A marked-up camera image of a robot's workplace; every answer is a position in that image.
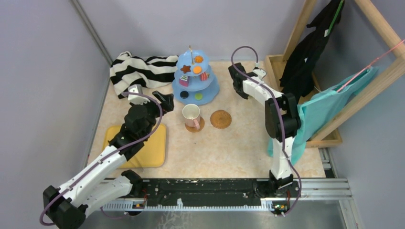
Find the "yellow plastic tray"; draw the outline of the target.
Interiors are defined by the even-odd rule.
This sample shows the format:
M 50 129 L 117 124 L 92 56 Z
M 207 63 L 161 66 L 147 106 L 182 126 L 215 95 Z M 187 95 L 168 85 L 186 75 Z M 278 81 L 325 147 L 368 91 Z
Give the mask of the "yellow plastic tray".
M 160 124 L 151 137 L 144 142 L 144 147 L 120 168 L 159 167 L 165 162 L 167 127 Z

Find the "woven round coaster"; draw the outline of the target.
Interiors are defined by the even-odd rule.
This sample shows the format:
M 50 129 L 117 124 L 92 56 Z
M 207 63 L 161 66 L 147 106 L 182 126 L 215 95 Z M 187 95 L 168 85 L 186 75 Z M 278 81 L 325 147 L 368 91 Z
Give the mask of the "woven round coaster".
M 192 133 L 200 132 L 205 127 L 205 120 L 202 117 L 198 119 L 186 119 L 185 128 Z
M 217 110 L 211 114 L 210 122 L 215 128 L 225 129 L 232 123 L 232 117 L 225 110 Z

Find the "pink mug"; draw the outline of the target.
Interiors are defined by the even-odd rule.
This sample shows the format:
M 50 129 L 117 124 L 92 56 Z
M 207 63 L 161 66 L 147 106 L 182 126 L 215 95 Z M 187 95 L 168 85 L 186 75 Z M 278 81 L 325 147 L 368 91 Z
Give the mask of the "pink mug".
M 198 107 L 198 105 L 195 104 L 187 104 L 184 106 L 183 110 L 182 110 L 182 115 L 184 118 L 184 121 L 186 119 L 198 119 L 199 117 L 201 117 L 201 111 L 200 108 Z

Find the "green macaron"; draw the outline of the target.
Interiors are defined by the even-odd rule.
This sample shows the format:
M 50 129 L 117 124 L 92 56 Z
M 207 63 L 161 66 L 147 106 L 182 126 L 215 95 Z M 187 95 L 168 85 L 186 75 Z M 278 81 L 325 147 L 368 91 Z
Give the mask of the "green macaron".
M 203 99 L 203 94 L 202 93 L 196 93 L 194 95 L 194 99 L 197 100 L 197 101 L 202 100 Z

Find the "brown star cookie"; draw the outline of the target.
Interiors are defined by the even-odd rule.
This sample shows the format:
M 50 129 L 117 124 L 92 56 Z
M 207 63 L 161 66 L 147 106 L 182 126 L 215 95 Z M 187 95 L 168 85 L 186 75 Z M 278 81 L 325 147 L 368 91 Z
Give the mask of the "brown star cookie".
M 186 74 L 186 73 L 188 73 L 188 72 L 191 72 L 191 66 L 190 66 L 190 65 L 183 65 L 183 67 L 180 68 L 180 70 L 181 70 L 184 74 Z

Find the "orange flower cookie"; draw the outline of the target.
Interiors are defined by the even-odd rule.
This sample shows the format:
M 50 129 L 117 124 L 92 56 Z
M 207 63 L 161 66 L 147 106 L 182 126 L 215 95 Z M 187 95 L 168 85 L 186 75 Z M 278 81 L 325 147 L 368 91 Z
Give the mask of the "orange flower cookie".
M 203 61 L 204 61 L 204 58 L 200 55 L 194 57 L 195 63 L 202 63 Z

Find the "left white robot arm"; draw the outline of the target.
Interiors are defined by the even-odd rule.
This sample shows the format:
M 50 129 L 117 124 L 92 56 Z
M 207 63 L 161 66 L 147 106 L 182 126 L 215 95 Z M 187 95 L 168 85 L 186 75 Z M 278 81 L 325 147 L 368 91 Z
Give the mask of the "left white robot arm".
M 125 92 L 141 99 L 132 102 L 119 132 L 103 152 L 76 176 L 59 187 L 49 186 L 43 192 L 44 209 L 39 221 L 44 226 L 77 229 L 96 210 L 119 197 L 145 198 L 143 179 L 133 170 L 105 184 L 102 181 L 128 162 L 158 129 L 162 117 L 174 110 L 174 95 L 153 91 L 153 96 Z

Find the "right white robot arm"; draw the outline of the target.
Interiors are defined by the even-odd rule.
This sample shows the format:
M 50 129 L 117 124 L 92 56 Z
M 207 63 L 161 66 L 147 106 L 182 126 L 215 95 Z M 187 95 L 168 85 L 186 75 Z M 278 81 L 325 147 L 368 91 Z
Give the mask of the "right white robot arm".
M 269 191 L 275 197 L 282 196 L 293 183 L 290 157 L 292 147 L 301 126 L 297 101 L 294 95 L 279 92 L 262 79 L 265 71 L 256 67 L 246 73 L 241 63 L 229 68 L 234 90 L 242 98 L 253 97 L 265 111 L 265 128 L 272 142 L 273 164 L 269 172 Z

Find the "red striped cake slice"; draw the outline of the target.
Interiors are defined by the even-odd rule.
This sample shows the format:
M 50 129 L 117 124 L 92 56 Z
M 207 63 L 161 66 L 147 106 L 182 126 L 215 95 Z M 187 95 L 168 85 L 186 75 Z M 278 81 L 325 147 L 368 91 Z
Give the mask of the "red striped cake slice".
M 207 81 L 207 80 L 209 79 L 209 76 L 210 76 L 209 73 L 203 72 L 203 73 L 200 74 L 199 77 L 200 77 L 200 80 L 201 80 L 201 81 Z

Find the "black macaron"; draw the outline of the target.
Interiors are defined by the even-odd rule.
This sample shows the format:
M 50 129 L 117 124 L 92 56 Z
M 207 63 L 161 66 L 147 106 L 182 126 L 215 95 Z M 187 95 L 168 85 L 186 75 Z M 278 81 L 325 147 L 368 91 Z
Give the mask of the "black macaron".
M 180 92 L 180 97 L 181 97 L 182 99 L 188 98 L 188 97 L 189 97 L 189 92 L 188 92 L 188 91 L 181 91 L 181 92 Z

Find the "purple triangular cake slice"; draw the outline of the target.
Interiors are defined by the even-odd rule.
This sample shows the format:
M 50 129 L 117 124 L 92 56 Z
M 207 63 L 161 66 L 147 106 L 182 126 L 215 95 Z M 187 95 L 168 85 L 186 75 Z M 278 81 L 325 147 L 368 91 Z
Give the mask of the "purple triangular cake slice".
M 189 86 L 189 76 L 186 75 L 181 75 L 179 78 L 179 84 L 182 85 L 183 87 L 188 87 Z

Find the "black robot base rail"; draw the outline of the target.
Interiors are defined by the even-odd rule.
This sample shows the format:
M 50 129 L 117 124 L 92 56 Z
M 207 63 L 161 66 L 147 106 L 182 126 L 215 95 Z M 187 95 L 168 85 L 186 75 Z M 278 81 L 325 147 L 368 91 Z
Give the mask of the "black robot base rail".
M 277 189 L 265 179 L 145 179 L 120 197 L 129 211 L 267 211 L 283 215 L 301 196 L 297 181 Z

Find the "blue three-tier cake stand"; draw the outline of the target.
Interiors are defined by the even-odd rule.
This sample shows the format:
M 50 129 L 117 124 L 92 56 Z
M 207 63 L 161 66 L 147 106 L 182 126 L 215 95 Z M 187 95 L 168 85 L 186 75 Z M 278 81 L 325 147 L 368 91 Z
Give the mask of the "blue three-tier cake stand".
M 204 58 L 204 61 L 202 63 L 195 63 L 194 62 L 194 57 L 195 56 L 202 56 Z M 183 67 L 183 65 L 190 65 L 191 66 L 191 72 L 188 72 L 184 74 L 180 68 Z M 194 74 L 193 73 L 193 68 L 194 66 L 199 65 L 202 67 L 202 73 L 207 72 L 210 74 L 209 79 L 207 81 L 201 81 L 200 80 L 200 74 Z M 182 103 L 182 104 L 196 104 L 196 105 L 204 105 L 212 102 L 214 98 L 218 95 L 219 93 L 219 83 L 217 80 L 217 77 L 215 73 L 212 70 L 212 67 L 210 65 L 210 59 L 206 55 L 206 53 L 203 50 L 194 50 L 191 47 L 183 54 L 181 54 L 178 57 L 178 61 L 176 64 L 177 70 L 174 73 L 175 79 L 172 82 L 172 88 L 173 88 L 173 94 L 174 98 Z M 188 87 L 183 87 L 182 85 L 179 84 L 179 78 L 181 75 L 186 75 L 189 76 L 190 82 Z M 189 92 L 189 97 L 186 99 L 182 99 L 180 97 L 180 92 L 181 91 L 188 91 Z M 202 93 L 203 94 L 203 99 L 202 100 L 195 100 L 194 95 L 196 93 Z

